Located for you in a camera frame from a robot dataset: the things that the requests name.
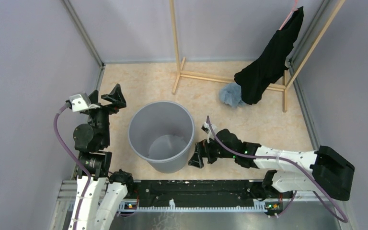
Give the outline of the light blue trash bag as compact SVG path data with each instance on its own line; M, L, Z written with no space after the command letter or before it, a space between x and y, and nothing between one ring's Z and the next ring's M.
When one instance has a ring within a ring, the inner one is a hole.
M232 108L246 106L247 104L242 100L241 93L240 85L229 83L219 91L218 98L222 103Z

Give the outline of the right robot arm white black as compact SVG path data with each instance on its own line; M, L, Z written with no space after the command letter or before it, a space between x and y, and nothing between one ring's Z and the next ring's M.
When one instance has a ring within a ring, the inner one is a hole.
M228 129L195 145L188 165L203 168L204 159L213 164L220 158L234 159L243 168L266 169L262 192L267 197L290 191L314 191L348 201L355 167L328 146L312 151L277 150L258 143L241 141Z

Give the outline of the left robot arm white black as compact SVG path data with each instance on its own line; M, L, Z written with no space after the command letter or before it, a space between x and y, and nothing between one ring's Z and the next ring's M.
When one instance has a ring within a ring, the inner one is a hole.
M110 173L112 153L109 117L127 106L120 84L108 94L80 93L69 98L73 112L88 116L73 131L77 159L77 191L71 230L108 230L124 198L134 193L133 176L119 170Z

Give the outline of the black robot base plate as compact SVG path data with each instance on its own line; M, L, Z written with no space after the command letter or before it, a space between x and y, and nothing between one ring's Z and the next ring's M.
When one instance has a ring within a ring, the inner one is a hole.
M141 180L128 187L127 199L139 207L252 207L266 199L291 198L262 180Z

